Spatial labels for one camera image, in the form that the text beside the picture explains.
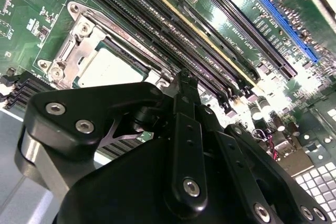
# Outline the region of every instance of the ram slot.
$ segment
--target ram slot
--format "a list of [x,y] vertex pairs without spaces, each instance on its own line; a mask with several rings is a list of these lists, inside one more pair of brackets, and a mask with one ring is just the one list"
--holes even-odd
[[241,78],[239,73],[233,69],[233,67],[228,62],[226,62],[214,49],[212,49],[205,41],[203,41],[195,31],[188,27],[186,23],[184,23],[181,19],[176,18],[176,15],[164,3],[162,3],[161,0],[143,1],[145,3],[149,3],[151,7],[154,7],[155,12],[157,12],[161,17],[164,17],[165,20],[169,20],[171,23],[173,23],[174,29],[176,29],[178,33],[188,37],[196,47],[202,48],[208,57],[208,61],[214,62],[214,64],[220,66],[221,71],[225,72],[225,74],[228,75],[231,79],[239,82],[239,79]]
[[123,3],[128,10],[132,10],[134,14],[137,14],[141,20],[145,20],[155,30],[161,30],[175,47],[183,51],[185,55],[192,57],[204,68],[207,68],[220,82],[226,83],[232,90],[236,89],[234,85],[237,85],[239,79],[236,79],[209,52],[205,51],[206,49],[199,41],[172,24],[170,16],[161,12],[161,6],[152,5],[152,1],[150,4],[141,0],[119,0],[119,2]]
[[181,6],[184,10],[186,10],[189,15],[202,27],[203,32],[215,41],[218,44],[218,48],[222,48],[224,52],[226,52],[230,59],[238,58],[238,65],[240,65],[245,72],[248,72],[249,75],[252,76],[254,80],[258,80],[260,78],[258,72],[255,68],[248,62],[244,57],[240,55],[240,53],[227,41],[225,38],[202,16],[200,15],[186,0],[176,0],[178,1],[178,5]]
[[231,0],[210,0],[237,30],[257,48],[262,56],[287,80],[297,75],[295,69],[286,59],[267,41],[267,39],[256,29],[252,22],[238,9]]
[[194,75],[198,76],[204,86],[209,89],[215,95],[223,92],[230,94],[230,89],[224,85],[225,82],[217,80],[207,69],[197,61],[190,59],[181,46],[176,47],[168,39],[166,34],[162,34],[162,31],[155,30],[151,27],[146,18],[140,18],[129,12],[124,6],[122,6],[117,0],[95,0],[100,4],[112,17],[116,18],[116,21],[122,20],[125,27],[130,27],[140,34],[140,37],[145,38],[147,41],[152,41],[153,45],[158,47],[159,50],[163,49],[167,56],[174,59],[178,63],[180,68],[186,67]]

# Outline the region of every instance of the blue pcie slot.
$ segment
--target blue pcie slot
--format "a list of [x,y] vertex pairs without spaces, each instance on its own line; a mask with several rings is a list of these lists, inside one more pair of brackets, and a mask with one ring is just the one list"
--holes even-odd
[[268,9],[270,14],[276,19],[276,21],[281,25],[285,32],[295,41],[295,43],[301,47],[301,49],[306,53],[306,55],[313,61],[318,62],[318,58],[314,53],[304,44],[296,32],[288,25],[287,21],[282,17],[282,15],[277,11],[274,5],[269,0],[260,0],[262,4]]

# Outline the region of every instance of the hex bolt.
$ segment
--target hex bolt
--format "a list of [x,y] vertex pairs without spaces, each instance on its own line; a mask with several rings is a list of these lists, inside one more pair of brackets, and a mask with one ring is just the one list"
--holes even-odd
[[204,107],[204,110],[205,110],[206,113],[208,113],[210,115],[213,113],[212,109],[210,109],[209,107]]
[[316,213],[316,215],[321,219],[321,220],[327,220],[326,217],[324,216],[324,214],[322,213],[322,211],[316,207],[313,208],[314,212]]
[[58,102],[51,102],[46,105],[46,111],[51,115],[63,115],[66,109]]
[[307,207],[301,206],[301,212],[308,220],[314,219],[314,216],[311,214]]
[[265,223],[269,223],[271,221],[271,216],[267,209],[260,203],[254,204],[254,211],[256,212],[257,216]]
[[88,120],[79,120],[76,123],[76,129],[81,133],[90,134],[95,130],[95,127],[93,123]]
[[187,194],[189,194],[191,197],[198,197],[200,195],[200,187],[196,183],[196,181],[186,178],[183,181],[183,188]]
[[235,132],[238,134],[238,135],[241,135],[242,134],[242,130],[238,127],[235,127],[234,128]]

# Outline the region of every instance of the red wires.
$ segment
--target red wires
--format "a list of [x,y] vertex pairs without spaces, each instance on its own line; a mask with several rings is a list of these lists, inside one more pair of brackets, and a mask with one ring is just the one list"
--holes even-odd
[[269,149],[273,154],[273,159],[276,160],[278,157],[278,152],[277,150],[274,148],[274,143],[272,141],[272,135],[268,136],[268,144],[269,144]]

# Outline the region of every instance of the perforated metal panel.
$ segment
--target perforated metal panel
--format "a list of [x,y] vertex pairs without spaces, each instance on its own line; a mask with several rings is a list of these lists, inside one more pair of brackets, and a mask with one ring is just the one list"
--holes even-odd
[[336,224],[336,166],[330,162],[295,178]]

